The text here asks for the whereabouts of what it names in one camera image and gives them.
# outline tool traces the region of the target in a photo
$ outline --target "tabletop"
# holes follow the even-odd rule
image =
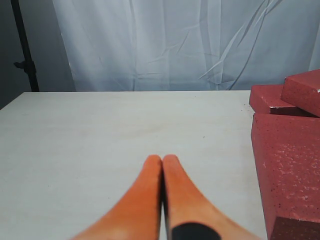
[[[266,239],[249,95],[23,93],[0,110],[1,237],[69,239],[112,208],[148,155],[176,154],[209,201]]]

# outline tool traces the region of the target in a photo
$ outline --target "curtain fold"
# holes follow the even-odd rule
[[[320,68],[319,0],[53,0],[77,91],[245,90]]]

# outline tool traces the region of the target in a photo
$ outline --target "white backdrop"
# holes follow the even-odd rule
[[[239,90],[320,68],[320,0],[53,0],[78,91]]]

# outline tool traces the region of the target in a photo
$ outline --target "fabric backdrop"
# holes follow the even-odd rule
[[[78,91],[244,90],[320,68],[320,0],[53,0]]]

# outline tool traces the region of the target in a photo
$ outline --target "red block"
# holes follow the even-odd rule
[[[254,85],[249,104],[256,113],[315,117],[314,115],[280,99],[283,84]]]
[[[252,147],[269,240],[320,240],[320,118],[255,114]]]
[[[320,117],[320,69],[288,76],[281,99]]]

